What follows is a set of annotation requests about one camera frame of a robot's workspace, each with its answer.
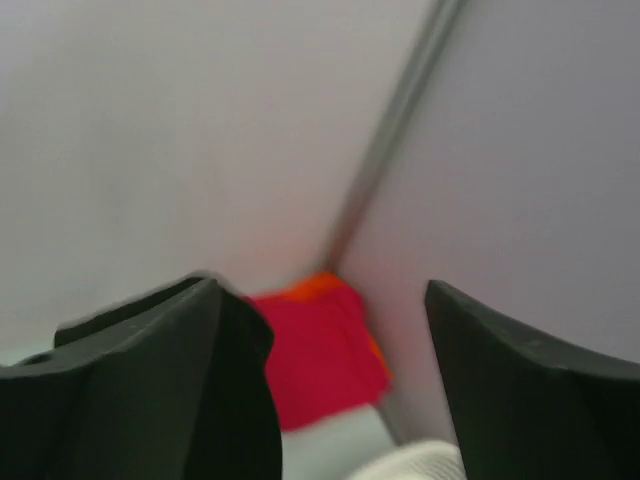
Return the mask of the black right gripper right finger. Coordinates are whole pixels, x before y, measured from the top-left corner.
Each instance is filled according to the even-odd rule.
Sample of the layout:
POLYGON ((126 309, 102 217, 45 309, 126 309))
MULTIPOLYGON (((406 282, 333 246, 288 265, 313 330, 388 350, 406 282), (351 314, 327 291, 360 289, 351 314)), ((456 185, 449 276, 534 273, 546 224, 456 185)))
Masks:
POLYGON ((441 280, 425 293, 470 479, 636 479, 639 366, 501 314, 441 280))

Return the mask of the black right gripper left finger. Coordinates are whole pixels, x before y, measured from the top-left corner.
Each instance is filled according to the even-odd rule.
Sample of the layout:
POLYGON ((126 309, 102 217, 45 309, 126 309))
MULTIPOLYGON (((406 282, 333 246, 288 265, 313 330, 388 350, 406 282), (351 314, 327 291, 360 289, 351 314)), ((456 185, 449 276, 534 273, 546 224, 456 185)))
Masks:
POLYGON ((5 479, 278 479, 274 334, 199 273, 60 326, 1 370, 5 479))

